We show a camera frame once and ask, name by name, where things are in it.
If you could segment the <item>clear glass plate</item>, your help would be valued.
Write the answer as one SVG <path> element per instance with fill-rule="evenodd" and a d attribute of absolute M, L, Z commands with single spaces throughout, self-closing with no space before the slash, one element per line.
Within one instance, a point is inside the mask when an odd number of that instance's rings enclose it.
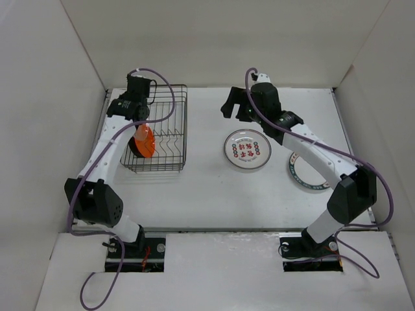
<path fill-rule="evenodd" d="M 137 127 L 134 134 L 134 140 L 139 143 L 152 142 L 154 140 L 154 134 L 149 123 L 140 124 Z"/>

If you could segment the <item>orange plate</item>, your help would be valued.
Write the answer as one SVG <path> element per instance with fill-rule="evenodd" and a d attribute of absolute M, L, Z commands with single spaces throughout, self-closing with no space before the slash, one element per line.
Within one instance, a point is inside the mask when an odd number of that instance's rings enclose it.
<path fill-rule="evenodd" d="M 148 141 L 145 143 L 136 142 L 138 150 L 143 155 L 143 158 L 150 158 L 155 152 L 155 138 L 152 142 Z"/>

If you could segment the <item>black plate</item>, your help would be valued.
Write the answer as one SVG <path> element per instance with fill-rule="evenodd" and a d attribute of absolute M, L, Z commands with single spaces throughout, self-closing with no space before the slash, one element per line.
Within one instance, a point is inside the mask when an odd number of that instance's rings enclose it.
<path fill-rule="evenodd" d="M 141 152 L 138 150 L 137 145 L 136 145 L 136 140 L 134 137 L 132 137 L 129 142 L 128 142 L 128 147 L 131 150 L 131 152 L 138 158 L 143 158 L 143 155 L 141 154 Z"/>

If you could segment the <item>white plate red characters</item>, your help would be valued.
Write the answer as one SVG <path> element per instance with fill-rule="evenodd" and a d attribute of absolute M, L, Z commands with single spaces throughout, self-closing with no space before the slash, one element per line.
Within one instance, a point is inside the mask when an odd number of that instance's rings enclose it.
<path fill-rule="evenodd" d="M 262 133 L 249 129 L 232 132 L 226 138 L 223 150 L 232 165 L 244 170 L 263 167 L 272 154 L 269 140 Z"/>

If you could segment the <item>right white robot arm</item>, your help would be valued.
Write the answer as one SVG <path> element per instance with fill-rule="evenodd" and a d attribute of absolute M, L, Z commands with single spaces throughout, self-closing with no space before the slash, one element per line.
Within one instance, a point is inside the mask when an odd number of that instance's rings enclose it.
<path fill-rule="evenodd" d="M 323 148 L 302 118 L 282 109 L 278 91 L 270 82 L 255 84 L 249 91 L 232 87 L 220 109 L 223 116 L 229 119 L 235 105 L 239 105 L 237 120 L 258 123 L 268 137 L 302 157 L 332 188 L 325 211 L 301 237 L 287 241 L 291 257 L 315 257 L 339 229 L 377 201 L 375 173 L 339 156 L 331 147 Z"/>

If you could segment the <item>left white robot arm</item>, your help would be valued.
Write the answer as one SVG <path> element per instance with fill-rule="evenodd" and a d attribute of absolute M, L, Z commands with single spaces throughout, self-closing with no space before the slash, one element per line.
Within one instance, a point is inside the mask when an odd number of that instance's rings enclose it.
<path fill-rule="evenodd" d="M 143 228 L 125 215 L 123 201 L 112 185 L 121 156 L 136 132 L 134 123 L 149 116 L 151 81 L 144 76 L 127 75 L 127 89 L 109 103 L 90 159 L 78 176 L 67 179 L 64 185 L 69 202 L 68 228 L 76 219 L 116 235 L 131 257 L 144 252 Z"/>

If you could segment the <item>white plate green rim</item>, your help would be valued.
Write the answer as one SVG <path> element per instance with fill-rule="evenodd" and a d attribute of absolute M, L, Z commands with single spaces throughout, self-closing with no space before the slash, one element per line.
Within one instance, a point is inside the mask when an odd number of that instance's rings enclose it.
<path fill-rule="evenodd" d="M 292 179 L 303 190 L 322 192 L 330 189 L 326 179 L 295 152 L 289 157 L 288 170 Z"/>

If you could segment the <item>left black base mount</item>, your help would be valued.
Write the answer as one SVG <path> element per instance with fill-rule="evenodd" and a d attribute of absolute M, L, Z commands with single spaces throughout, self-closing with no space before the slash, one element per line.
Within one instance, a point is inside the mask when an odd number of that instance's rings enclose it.
<path fill-rule="evenodd" d="M 125 243 L 121 273 L 161 273 L 165 267 L 165 237 L 147 237 L 141 246 Z M 105 272 L 116 272 L 121 259 L 121 245 L 111 238 L 102 245 L 107 249 Z"/>

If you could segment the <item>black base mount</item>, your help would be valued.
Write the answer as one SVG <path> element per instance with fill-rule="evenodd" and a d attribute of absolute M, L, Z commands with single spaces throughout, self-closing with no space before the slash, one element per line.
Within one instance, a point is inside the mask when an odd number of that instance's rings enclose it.
<path fill-rule="evenodd" d="M 284 272 L 343 272 L 333 236 L 311 249 L 303 245 L 300 236 L 282 236 L 279 238 L 278 253 L 283 259 Z"/>
<path fill-rule="evenodd" d="M 165 267 L 165 237 L 147 237 L 141 246 L 125 243 L 121 273 L 161 273 Z M 111 238 L 102 245 L 107 249 L 105 272 L 116 272 L 121 259 L 121 245 Z"/>

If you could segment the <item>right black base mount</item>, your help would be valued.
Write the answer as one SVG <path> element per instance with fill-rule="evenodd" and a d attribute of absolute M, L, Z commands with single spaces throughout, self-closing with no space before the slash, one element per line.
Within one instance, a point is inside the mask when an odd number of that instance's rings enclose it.
<path fill-rule="evenodd" d="M 311 249 L 303 245 L 300 236 L 282 236 L 279 238 L 278 253 L 283 259 L 284 272 L 343 272 L 333 236 Z"/>

